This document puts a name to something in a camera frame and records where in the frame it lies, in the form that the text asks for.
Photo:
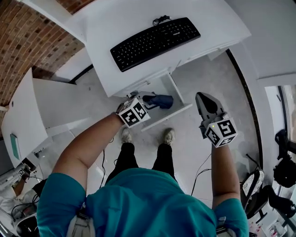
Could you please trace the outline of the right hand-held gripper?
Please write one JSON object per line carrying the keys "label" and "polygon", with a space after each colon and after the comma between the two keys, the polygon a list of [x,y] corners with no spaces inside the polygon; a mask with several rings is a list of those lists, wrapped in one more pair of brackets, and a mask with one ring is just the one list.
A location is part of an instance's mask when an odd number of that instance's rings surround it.
{"label": "right hand-held gripper", "polygon": [[203,137],[209,139],[215,148],[231,143],[238,131],[233,118],[224,111],[220,101],[202,92],[197,92],[195,100],[199,115],[204,120],[200,125]]}

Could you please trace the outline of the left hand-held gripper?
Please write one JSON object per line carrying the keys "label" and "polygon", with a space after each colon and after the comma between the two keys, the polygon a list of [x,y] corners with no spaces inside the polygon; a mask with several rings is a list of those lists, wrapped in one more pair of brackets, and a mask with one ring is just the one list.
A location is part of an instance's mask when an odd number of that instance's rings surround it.
{"label": "left hand-held gripper", "polygon": [[127,100],[123,103],[118,115],[127,127],[131,128],[149,120],[150,115],[147,110],[157,107],[155,104],[144,102],[144,96],[154,96],[154,93],[134,91],[126,95]]}

